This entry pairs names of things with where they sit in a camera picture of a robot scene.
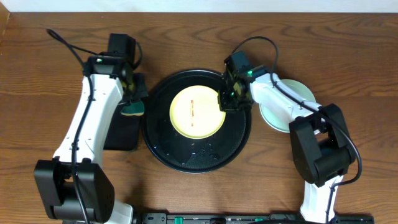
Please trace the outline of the green yellow sponge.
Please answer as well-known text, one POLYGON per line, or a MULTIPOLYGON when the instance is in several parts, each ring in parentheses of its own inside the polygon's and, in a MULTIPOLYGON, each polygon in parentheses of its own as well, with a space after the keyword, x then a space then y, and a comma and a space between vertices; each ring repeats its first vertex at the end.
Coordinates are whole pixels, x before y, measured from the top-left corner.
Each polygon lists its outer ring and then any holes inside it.
POLYGON ((144 112, 144 103, 141 100, 127 103, 121 109, 121 114, 124 116, 142 116, 144 112))

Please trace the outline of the yellow plate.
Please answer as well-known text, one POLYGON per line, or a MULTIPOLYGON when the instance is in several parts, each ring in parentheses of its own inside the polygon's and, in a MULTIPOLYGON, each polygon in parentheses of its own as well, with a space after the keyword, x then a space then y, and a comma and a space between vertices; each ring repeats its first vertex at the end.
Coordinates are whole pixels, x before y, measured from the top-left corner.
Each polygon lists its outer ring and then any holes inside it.
POLYGON ((204 139, 222 127, 226 113, 220 110, 217 91, 194 85, 176 94, 170 104, 169 116, 172 126, 182 136, 204 139))

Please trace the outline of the mint green plate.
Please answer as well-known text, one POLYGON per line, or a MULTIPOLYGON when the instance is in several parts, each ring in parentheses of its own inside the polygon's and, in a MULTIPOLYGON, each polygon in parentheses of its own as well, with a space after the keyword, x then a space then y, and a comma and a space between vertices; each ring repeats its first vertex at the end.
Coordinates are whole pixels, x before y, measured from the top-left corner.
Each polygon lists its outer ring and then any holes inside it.
MULTIPOLYGON (((311 92, 311 90, 305 86, 303 83, 300 83, 296 80, 291 79, 283 79, 281 80, 282 83, 287 85, 293 91, 296 91, 299 95, 306 98, 308 101, 316 102, 316 99, 311 92)), ((272 128, 276 129, 277 131, 283 133, 289 133, 289 124, 285 121, 282 121, 281 118, 264 105, 259 105, 260 113, 262 115, 263 120, 272 128)))

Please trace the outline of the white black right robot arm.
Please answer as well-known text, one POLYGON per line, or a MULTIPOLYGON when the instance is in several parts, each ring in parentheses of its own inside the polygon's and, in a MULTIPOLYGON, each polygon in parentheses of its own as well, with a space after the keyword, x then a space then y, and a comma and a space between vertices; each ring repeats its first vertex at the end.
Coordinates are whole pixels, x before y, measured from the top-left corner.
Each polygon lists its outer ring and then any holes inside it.
POLYGON ((340 108, 306 99, 263 68, 225 72, 222 77, 221 110, 237 111, 258 103, 288 125, 294 164, 305 181, 303 219, 334 221, 338 187, 356 182, 360 175, 351 180, 343 176, 352 163, 362 164, 340 108))

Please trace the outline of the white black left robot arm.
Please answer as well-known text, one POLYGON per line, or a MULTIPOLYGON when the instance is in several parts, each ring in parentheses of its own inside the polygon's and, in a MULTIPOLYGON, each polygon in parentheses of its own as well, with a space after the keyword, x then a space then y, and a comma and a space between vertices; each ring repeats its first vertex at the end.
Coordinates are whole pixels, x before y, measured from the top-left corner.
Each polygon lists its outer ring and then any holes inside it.
POLYGON ((102 170, 103 150, 115 109, 141 116, 132 56, 102 53, 83 67, 83 87, 71 125, 51 160, 39 160, 34 179, 51 219, 75 223, 132 223, 133 207, 116 200, 102 170))

